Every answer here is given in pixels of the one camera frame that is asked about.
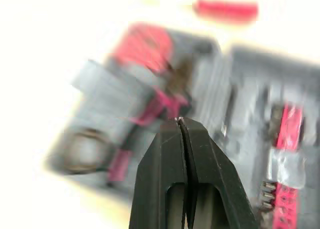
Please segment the white surface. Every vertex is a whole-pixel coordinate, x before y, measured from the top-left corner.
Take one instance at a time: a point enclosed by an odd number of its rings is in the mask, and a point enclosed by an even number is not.
[[[259,0],[250,26],[198,19],[191,0],[0,0],[0,228],[128,228],[130,209],[52,175],[42,161],[81,98],[70,79],[145,20],[320,61],[318,0]]]

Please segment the gray plastic case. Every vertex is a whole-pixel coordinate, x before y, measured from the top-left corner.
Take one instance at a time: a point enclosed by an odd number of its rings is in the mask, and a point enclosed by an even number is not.
[[[320,66],[241,46],[234,47],[227,56],[223,56],[217,44],[210,39],[171,30],[168,33],[176,48],[173,65],[182,55],[193,53],[190,48],[201,51],[211,46],[211,52],[204,53],[195,65],[191,90],[195,111],[190,116],[207,128],[210,136],[233,162],[256,215],[271,147],[270,140],[266,139],[271,107],[285,102],[303,107],[303,137],[299,150],[306,158],[306,179],[304,188],[299,190],[298,228],[318,228]],[[112,59],[106,67],[121,70]],[[83,126],[94,127],[112,135],[114,140],[121,140],[127,123],[123,115],[130,117],[141,110],[150,87],[163,83],[144,70],[139,66],[133,67],[133,74],[121,74],[120,81],[116,81],[107,75],[111,72],[106,72],[102,65],[88,61],[73,84],[83,92],[85,100],[53,150],[50,165],[54,169],[63,172],[60,150],[72,130]],[[132,79],[138,74],[143,83]],[[137,138],[126,180],[117,184],[116,190],[106,187],[105,171],[68,177],[102,193],[125,192],[123,195],[131,200],[137,166],[154,136],[155,131],[146,130],[143,136]]]

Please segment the tool compartment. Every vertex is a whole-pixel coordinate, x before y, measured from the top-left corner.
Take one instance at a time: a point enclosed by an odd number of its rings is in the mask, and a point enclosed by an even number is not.
[[[320,225],[320,66],[311,65],[253,48],[235,46],[226,56],[211,39],[165,30],[172,42],[169,58],[174,68],[183,56],[197,54],[190,94],[193,109],[186,116],[204,125],[211,138],[232,161],[241,179],[252,210],[261,220],[262,188],[273,139],[270,120],[274,105],[302,108],[303,123],[297,150],[305,158],[305,185],[298,190],[297,228]],[[125,140],[128,118],[147,106],[153,86],[163,86],[167,78],[154,76],[137,64],[121,65],[110,58],[104,65],[88,61],[73,86],[83,92],[80,105],[60,140],[49,165],[71,179],[100,193],[124,192],[131,200],[137,167],[155,137],[161,120],[146,127],[132,144],[133,156],[124,181],[107,187],[108,167],[90,173],[70,173],[64,169],[63,151],[76,132],[83,128],[103,133],[110,142],[110,163],[114,145]]]

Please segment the tool case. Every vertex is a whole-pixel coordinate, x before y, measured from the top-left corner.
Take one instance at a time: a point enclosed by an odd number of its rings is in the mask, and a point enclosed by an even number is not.
[[[132,26],[133,29],[137,27],[156,28],[140,32],[139,38],[152,38],[152,43],[157,46],[166,41],[161,49],[166,53],[165,58],[159,57],[157,62],[148,61],[158,55],[155,56],[152,51],[149,54],[143,51],[141,53],[145,54],[139,57],[139,48],[134,48],[134,56],[128,53],[126,55],[124,46],[119,46],[106,63],[88,60],[73,82],[73,86],[83,93],[84,100],[54,146],[48,160],[50,168],[97,192],[120,193],[130,201],[138,164],[163,120],[157,118],[153,125],[146,126],[143,133],[134,140],[131,149],[133,155],[124,181],[108,187],[108,167],[105,165],[110,164],[116,153],[114,144],[126,140],[130,123],[128,119],[141,113],[154,88],[162,87],[167,81],[166,72],[161,76],[158,74],[161,68],[168,63],[171,70],[174,70],[181,59],[192,55],[192,110],[185,116],[202,123],[211,138],[232,161],[258,221],[264,220],[261,218],[264,203],[261,195],[264,187],[271,185],[267,170],[270,167],[270,150],[274,144],[270,138],[273,108],[275,105],[301,108],[297,153],[303,160],[299,168],[293,165],[293,170],[284,168],[282,172],[289,174],[290,182],[297,179],[294,172],[300,172],[299,179],[304,177],[297,193],[296,228],[318,228],[320,65],[240,45],[234,46],[224,55],[218,43],[211,38],[143,23]],[[135,57],[135,63],[129,60],[132,57]],[[84,152],[85,160],[101,158],[98,167],[89,167],[89,173],[74,173],[65,169],[65,150],[73,147],[71,144],[81,135],[90,138],[91,142],[86,142],[89,148],[101,148],[95,155],[90,150]],[[282,157],[282,160],[291,162],[289,156]],[[281,163],[276,162],[279,167],[283,165]],[[272,200],[267,204],[274,207]]]

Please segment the tool kit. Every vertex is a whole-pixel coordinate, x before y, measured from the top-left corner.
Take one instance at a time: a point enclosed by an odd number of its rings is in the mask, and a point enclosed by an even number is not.
[[[223,55],[211,38],[137,23],[73,86],[83,101],[49,157],[55,171],[132,199],[163,122],[191,118],[235,166],[260,228],[319,227],[319,65],[242,46]]]

